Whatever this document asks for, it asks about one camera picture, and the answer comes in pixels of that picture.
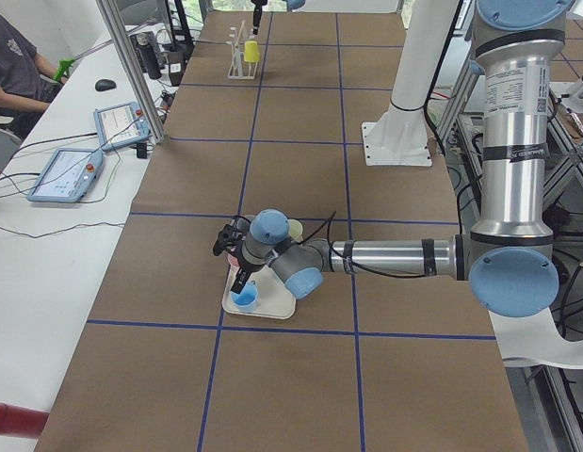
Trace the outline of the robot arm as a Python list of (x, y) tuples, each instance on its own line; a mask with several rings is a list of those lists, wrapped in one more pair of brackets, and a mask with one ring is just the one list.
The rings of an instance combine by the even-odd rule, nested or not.
[(269, 267), (297, 299), (327, 272), (395, 279), (448, 275), (469, 283), (487, 310), (527, 317), (559, 292), (552, 230), (543, 222), (550, 63), (563, 48), (568, 1), (478, 1), (472, 49), (485, 75), (477, 222), (447, 240), (296, 241), (287, 217), (267, 209), (219, 232), (215, 255), (236, 259), (231, 289)]
[[(254, 36), (259, 34), (259, 29), (262, 21), (262, 16), (264, 12), (264, 8), (268, 6), (270, 3), (269, 0), (251, 0), (253, 5), (253, 13), (252, 13), (252, 26), (251, 26), (251, 33)], [(286, 11), (294, 11), (297, 9), (301, 9), (305, 6), (305, 0), (283, 0), (285, 10)]]

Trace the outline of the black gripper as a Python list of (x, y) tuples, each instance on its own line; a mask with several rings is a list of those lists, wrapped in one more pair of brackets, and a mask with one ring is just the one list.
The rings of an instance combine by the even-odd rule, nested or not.
[[(250, 236), (250, 227), (253, 220), (252, 216), (243, 217), (235, 216), (233, 219), (224, 225), (218, 232), (216, 242), (213, 245), (212, 253), (215, 256), (220, 256), (227, 252), (234, 255), (249, 256), (249, 250), (246, 246), (247, 239)], [(246, 270), (238, 270), (231, 285), (231, 292), (240, 294), (244, 285), (249, 281), (251, 272)]]

